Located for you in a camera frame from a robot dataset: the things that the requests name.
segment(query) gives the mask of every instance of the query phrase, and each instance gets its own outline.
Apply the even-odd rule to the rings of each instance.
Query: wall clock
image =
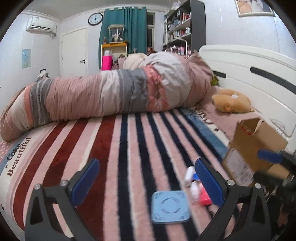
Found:
[[[96,12],[89,17],[89,25],[95,26],[101,23],[103,15],[100,12]]]

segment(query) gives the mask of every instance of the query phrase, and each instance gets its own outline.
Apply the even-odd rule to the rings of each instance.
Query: teal curtain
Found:
[[[101,68],[101,44],[104,37],[109,40],[110,24],[124,24],[124,40],[128,41],[128,54],[137,49],[137,53],[147,53],[147,9],[135,7],[106,9],[104,12],[99,39],[99,68]]]

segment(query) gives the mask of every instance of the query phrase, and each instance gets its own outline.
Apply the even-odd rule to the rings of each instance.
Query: air conditioner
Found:
[[[52,32],[53,28],[53,21],[36,16],[31,17],[27,24],[27,31]]]

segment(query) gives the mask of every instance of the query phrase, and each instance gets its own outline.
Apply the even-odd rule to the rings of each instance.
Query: door frame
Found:
[[[64,72],[63,72],[63,61],[62,61],[62,39],[64,35],[82,30],[82,29],[86,29],[86,33],[85,33],[85,59],[86,59],[86,75],[89,74],[89,57],[88,57],[88,49],[87,49],[87,40],[88,40],[88,35],[89,35],[89,30],[87,27],[82,27],[82,28],[76,28],[73,29],[69,32],[63,33],[61,34],[60,37],[60,42],[59,42],[59,62],[60,62],[60,70],[61,70],[61,75],[64,76]]]

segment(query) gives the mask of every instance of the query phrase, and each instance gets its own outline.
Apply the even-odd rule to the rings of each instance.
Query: comforter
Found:
[[[210,88],[213,72],[197,52],[151,54],[135,70],[84,77],[43,78],[15,94],[0,118],[3,140],[52,121],[192,107]]]

